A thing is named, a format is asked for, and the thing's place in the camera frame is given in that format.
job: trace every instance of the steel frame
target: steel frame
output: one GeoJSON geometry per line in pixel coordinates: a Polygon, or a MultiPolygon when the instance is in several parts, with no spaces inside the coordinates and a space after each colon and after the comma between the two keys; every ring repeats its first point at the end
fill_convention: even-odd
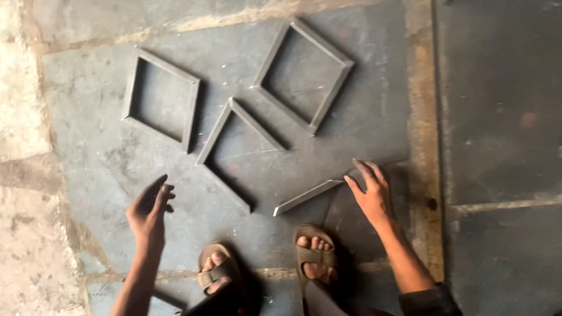
{"type": "Polygon", "coordinates": [[[191,144],[192,133],[193,133],[193,121],[195,116],[195,109],[197,103],[197,95],[199,92],[199,86],[201,84],[201,80],[194,75],[188,73],[185,70],[182,70],[175,65],[159,58],[158,56],[151,54],[141,48],[135,49],[135,54],[137,59],[135,60],[135,65],[133,68],[133,72],[129,75],[129,80],[127,82],[127,88],[125,90],[125,101],[123,104],[123,112],[121,115],[121,120],[134,126],[135,128],[140,129],[141,131],[154,136],[161,141],[167,143],[170,146],[180,148],[181,150],[185,151],[186,153],[191,153],[191,148],[193,147],[191,144]],[[178,142],[176,139],[164,134],[163,132],[156,130],[147,124],[141,122],[140,120],[136,119],[132,116],[132,107],[133,107],[133,95],[135,90],[138,89],[137,83],[137,73],[139,70],[139,62],[140,60],[145,60],[165,71],[176,75],[182,79],[185,79],[189,83],[189,99],[187,103],[188,107],[188,115],[185,122],[185,128],[182,135],[182,141],[178,142]]]}
{"type": "Polygon", "coordinates": [[[310,200],[311,198],[326,192],[327,190],[339,185],[343,183],[343,181],[341,180],[328,180],[308,191],[306,191],[303,194],[300,194],[292,199],[290,199],[289,201],[277,206],[273,212],[273,217],[281,214],[281,213],[285,213],[286,211],[292,209],[293,207],[310,200]]]}
{"type": "Polygon", "coordinates": [[[283,29],[279,32],[279,35],[277,35],[277,39],[273,43],[273,46],[271,47],[271,50],[269,51],[269,54],[264,61],[264,64],[262,65],[258,75],[256,76],[252,88],[256,89],[257,92],[261,94],[264,99],[266,99],[269,103],[276,106],[283,113],[285,113],[287,116],[293,119],[297,124],[307,129],[312,136],[314,136],[316,134],[316,131],[318,130],[318,127],[320,127],[320,124],[324,120],[326,113],[328,113],[328,110],[330,109],[332,102],[336,98],[336,95],[341,89],[343,83],[345,82],[354,64],[355,62],[349,59],[344,53],[342,53],[340,50],[338,50],[333,45],[328,43],[318,33],[313,31],[310,27],[308,27],[306,24],[301,22],[299,19],[293,17],[291,18],[289,24],[283,26],[283,29]],[[299,114],[291,110],[290,107],[288,107],[285,103],[281,102],[279,99],[273,96],[265,87],[262,86],[263,81],[267,76],[271,65],[273,64],[273,61],[275,60],[275,57],[279,52],[281,44],[283,43],[285,36],[289,31],[289,28],[293,28],[296,32],[304,36],[312,44],[320,48],[320,50],[322,50],[324,53],[326,53],[328,56],[330,56],[332,59],[337,61],[342,66],[342,69],[338,75],[338,78],[336,79],[336,82],[334,82],[334,85],[332,86],[330,92],[328,92],[328,95],[324,98],[324,100],[318,107],[310,123],[308,123],[305,119],[303,119],[299,114]]]}
{"type": "Polygon", "coordinates": [[[197,156],[195,161],[195,166],[201,166],[205,169],[205,173],[213,179],[225,192],[226,194],[244,211],[250,213],[252,207],[241,198],[228,184],[226,184],[217,174],[215,174],[208,166],[207,159],[211,154],[213,148],[215,147],[216,141],[219,139],[221,132],[226,126],[226,122],[230,117],[231,113],[238,115],[244,123],[250,126],[257,134],[262,136],[263,139],[268,141],[273,147],[277,148],[279,151],[285,151],[286,148],[281,145],[253,116],[248,113],[234,98],[229,98],[228,103],[224,106],[219,118],[217,119],[215,126],[211,130],[211,134],[207,138],[207,142],[203,146],[203,149],[197,156]]]}

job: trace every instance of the person's right hand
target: person's right hand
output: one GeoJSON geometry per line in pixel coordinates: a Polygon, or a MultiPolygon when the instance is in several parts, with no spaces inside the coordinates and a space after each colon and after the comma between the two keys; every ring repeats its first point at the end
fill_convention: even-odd
{"type": "Polygon", "coordinates": [[[353,159],[353,164],[365,179],[367,191],[363,192],[357,181],[350,176],[345,175],[343,178],[349,184],[355,200],[369,222],[376,226],[384,221],[394,220],[390,188],[379,167],[370,161],[363,162],[356,159],[353,159]]]}

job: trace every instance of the steel bar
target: steel bar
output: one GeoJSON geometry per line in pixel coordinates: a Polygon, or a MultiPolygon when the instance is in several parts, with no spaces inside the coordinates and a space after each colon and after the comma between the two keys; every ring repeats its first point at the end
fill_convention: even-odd
{"type": "Polygon", "coordinates": [[[275,39],[271,47],[271,50],[269,51],[268,56],[266,57],[260,71],[258,72],[258,75],[256,76],[256,79],[254,80],[252,88],[256,89],[258,93],[264,97],[264,99],[266,99],[269,103],[276,106],[283,113],[285,113],[295,122],[297,122],[300,126],[306,128],[311,133],[311,135],[314,136],[316,134],[316,131],[318,130],[318,127],[320,127],[320,124],[322,123],[326,114],[328,113],[328,110],[330,109],[332,102],[334,101],[339,90],[343,86],[343,83],[345,82],[354,64],[355,63],[352,60],[350,60],[349,57],[347,57],[343,52],[338,50],[334,45],[328,43],[328,41],[322,38],[318,33],[313,31],[302,21],[293,17],[290,20],[289,24],[286,25],[284,28],[282,28],[279,34],[277,35],[277,38],[275,39]],[[301,34],[312,44],[317,46],[321,51],[323,51],[332,59],[334,59],[336,62],[338,62],[338,64],[342,67],[342,70],[340,71],[339,76],[336,79],[336,82],[334,83],[331,90],[328,92],[328,94],[326,95],[326,97],[318,107],[313,119],[310,122],[307,122],[298,113],[293,111],[289,106],[287,106],[281,100],[273,96],[273,94],[271,94],[262,85],[265,77],[269,72],[271,65],[273,64],[273,61],[275,60],[277,53],[280,50],[280,47],[285,39],[285,36],[287,36],[287,31],[289,30],[289,28],[293,28],[296,32],[301,34]]]}
{"type": "Polygon", "coordinates": [[[179,69],[178,67],[176,67],[175,65],[163,60],[162,58],[149,53],[147,51],[145,51],[142,48],[137,48],[138,51],[138,56],[164,70],[166,70],[167,72],[174,74],[178,77],[184,78],[187,81],[189,81],[190,83],[194,83],[196,81],[199,81],[199,78],[193,76],[192,74],[188,73],[185,70],[179,69]]]}
{"type": "Polygon", "coordinates": [[[209,157],[209,154],[212,151],[212,148],[215,146],[216,140],[219,139],[219,135],[223,131],[224,125],[226,124],[226,121],[228,120],[228,117],[230,116],[231,112],[232,109],[228,104],[226,104],[219,116],[219,119],[216,121],[215,126],[212,128],[211,134],[209,134],[205,146],[203,146],[203,149],[199,153],[199,156],[197,156],[197,160],[195,161],[195,166],[205,164],[207,158],[209,157]]]}
{"type": "Polygon", "coordinates": [[[269,103],[280,109],[281,112],[285,113],[287,116],[293,119],[293,121],[295,121],[299,126],[305,129],[309,128],[309,124],[307,121],[300,117],[299,114],[291,110],[287,105],[285,105],[285,103],[279,101],[276,97],[273,96],[273,94],[267,91],[267,89],[265,89],[264,87],[255,87],[255,89],[264,99],[266,99],[269,103]]]}
{"type": "Polygon", "coordinates": [[[230,197],[231,200],[234,201],[234,203],[238,207],[240,207],[247,213],[251,213],[252,207],[250,207],[250,205],[243,198],[236,194],[236,192],[232,190],[232,188],[228,186],[228,184],[226,184],[218,175],[216,175],[207,165],[200,165],[200,167],[205,170],[205,174],[209,178],[213,179],[216,184],[218,184],[219,187],[221,187],[223,191],[226,192],[226,194],[230,197]]]}
{"type": "Polygon", "coordinates": [[[327,190],[329,190],[329,189],[331,189],[331,188],[333,188],[333,187],[335,187],[335,186],[337,186],[338,184],[341,184],[341,183],[343,183],[343,181],[341,181],[341,180],[328,180],[328,181],[326,181],[326,182],[306,191],[305,193],[303,193],[299,196],[296,196],[296,197],[290,199],[289,201],[277,206],[275,208],[275,211],[273,212],[273,216],[277,216],[281,213],[284,213],[284,212],[290,210],[291,208],[293,208],[293,207],[295,207],[295,206],[297,206],[297,205],[299,205],[299,204],[301,204],[305,201],[308,201],[309,199],[311,199],[311,198],[313,198],[313,197],[315,197],[315,196],[317,196],[317,195],[319,195],[319,194],[321,194],[321,193],[323,193],[323,192],[325,192],[325,191],[327,191],[327,190]]]}
{"type": "Polygon", "coordinates": [[[189,92],[189,100],[188,100],[188,111],[187,111],[187,118],[185,120],[185,127],[183,129],[183,136],[182,136],[182,145],[183,150],[191,154],[192,147],[191,141],[193,138],[193,121],[195,120],[195,112],[196,112],[196,105],[197,105],[197,95],[199,94],[199,86],[201,84],[200,80],[191,84],[191,91],[189,92]]]}
{"type": "Polygon", "coordinates": [[[121,120],[126,119],[131,115],[131,107],[133,103],[133,92],[135,89],[135,82],[137,81],[137,72],[139,69],[139,58],[135,58],[135,65],[133,71],[129,74],[127,79],[127,87],[125,88],[125,98],[123,103],[123,111],[121,113],[121,120]]]}
{"type": "Polygon", "coordinates": [[[277,56],[277,53],[279,52],[279,48],[281,47],[283,40],[285,40],[285,36],[287,35],[288,30],[289,30],[289,25],[286,24],[283,25],[283,28],[277,35],[275,41],[273,42],[273,45],[268,53],[268,56],[265,58],[264,63],[261,65],[260,72],[257,74],[256,79],[254,79],[253,81],[253,85],[252,85],[253,87],[259,87],[263,83],[265,76],[268,74],[269,67],[271,67],[271,64],[273,63],[273,60],[277,56]]]}
{"type": "Polygon", "coordinates": [[[347,67],[347,66],[342,67],[342,71],[339,73],[338,79],[334,83],[334,86],[332,86],[330,92],[328,92],[328,95],[318,107],[318,110],[314,114],[312,121],[310,121],[309,131],[310,133],[312,133],[313,136],[316,134],[318,127],[320,127],[320,124],[322,123],[324,117],[328,113],[328,110],[330,109],[332,102],[338,95],[339,89],[343,85],[343,82],[345,82],[347,75],[350,73],[350,70],[351,67],[347,67]]]}
{"type": "Polygon", "coordinates": [[[246,123],[250,128],[252,128],[258,135],[262,136],[266,141],[268,141],[273,147],[280,151],[284,151],[285,147],[281,145],[275,137],[273,137],[260,123],[258,123],[250,113],[248,113],[234,98],[229,99],[230,108],[238,117],[240,117],[244,123],[246,123]]]}
{"type": "Polygon", "coordinates": [[[320,50],[325,52],[328,56],[339,62],[342,67],[346,66],[347,61],[351,61],[344,53],[339,49],[335,48],[334,45],[328,43],[324,38],[322,38],[318,33],[313,31],[308,25],[304,24],[297,18],[293,18],[290,22],[291,27],[299,32],[302,36],[316,45],[320,50]]]}
{"type": "Polygon", "coordinates": [[[176,139],[173,139],[173,138],[169,137],[168,135],[162,133],[159,130],[153,129],[152,127],[150,127],[147,124],[137,120],[136,118],[134,118],[132,116],[124,118],[124,119],[122,119],[122,121],[124,121],[125,123],[141,130],[144,133],[149,134],[150,136],[158,138],[159,140],[163,141],[164,143],[166,143],[169,146],[176,147],[176,148],[182,147],[182,143],[178,142],[176,139]]]}

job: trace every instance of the rust stain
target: rust stain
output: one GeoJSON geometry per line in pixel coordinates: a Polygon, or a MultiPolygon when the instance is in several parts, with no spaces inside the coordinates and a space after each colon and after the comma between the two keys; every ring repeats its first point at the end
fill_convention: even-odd
{"type": "Polygon", "coordinates": [[[537,125],[537,114],[532,112],[525,112],[519,120],[519,128],[530,129],[537,125]]]}
{"type": "Polygon", "coordinates": [[[408,123],[413,196],[414,248],[436,281],[443,281],[442,199],[433,55],[432,2],[405,0],[407,68],[411,115],[408,123]],[[427,200],[436,203],[430,208],[427,200]]]}

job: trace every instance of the sleeve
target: sleeve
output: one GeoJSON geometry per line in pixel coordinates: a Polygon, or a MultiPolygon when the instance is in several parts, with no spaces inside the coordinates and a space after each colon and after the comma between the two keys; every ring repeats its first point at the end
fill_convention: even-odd
{"type": "Polygon", "coordinates": [[[448,287],[440,283],[429,290],[402,294],[399,300],[405,316],[462,315],[448,287]]]}

